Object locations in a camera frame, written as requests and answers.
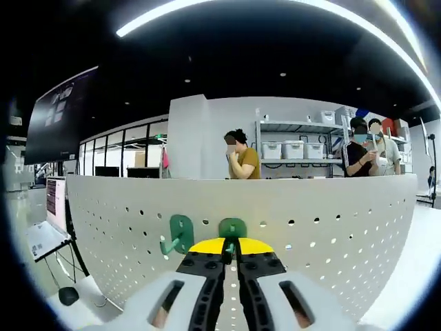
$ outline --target ceiling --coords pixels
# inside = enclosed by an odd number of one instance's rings
[[[167,1],[44,2],[24,15],[29,26],[15,45],[22,131],[37,97],[96,65],[82,139],[165,114],[171,99],[193,94],[317,99],[392,118],[430,99],[413,71],[376,37],[308,5],[210,1],[167,14],[120,39],[115,32],[124,23]],[[334,2],[350,7],[345,0]],[[365,6],[358,14],[368,19],[373,10]],[[377,10],[379,15],[380,25],[389,22]],[[426,25],[431,36],[433,25]],[[417,61],[399,32],[391,34]]]

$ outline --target white storage box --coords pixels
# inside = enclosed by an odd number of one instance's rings
[[[303,144],[301,140],[285,140],[282,145],[284,159],[303,159]]]
[[[334,125],[336,123],[336,112],[333,110],[327,110],[320,112],[317,118],[319,123]]]
[[[262,158],[263,159],[281,159],[282,158],[282,143],[276,143],[276,142],[262,143]]]
[[[323,143],[305,143],[305,159],[323,159]]]

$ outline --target computer screen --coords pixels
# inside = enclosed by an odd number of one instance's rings
[[[48,177],[46,181],[46,220],[57,230],[67,234],[65,189],[65,179]]]
[[[37,99],[29,122],[26,165],[78,159],[81,121],[95,72],[87,70]]]

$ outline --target pink item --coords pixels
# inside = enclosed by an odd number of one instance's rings
[[[165,148],[163,148],[163,168],[168,168],[168,156],[167,152],[165,151]]]

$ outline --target black shirt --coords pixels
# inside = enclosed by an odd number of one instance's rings
[[[367,153],[366,148],[364,148],[361,145],[358,145],[357,143],[350,142],[346,145],[346,148],[342,147],[342,159],[343,159],[343,171],[345,172],[345,177],[368,177],[369,171],[372,168],[371,162],[366,162],[359,171],[357,171],[352,176],[349,176],[346,171],[346,163],[345,160],[347,159],[347,165],[352,166],[353,164],[356,164],[359,162],[359,160]]]

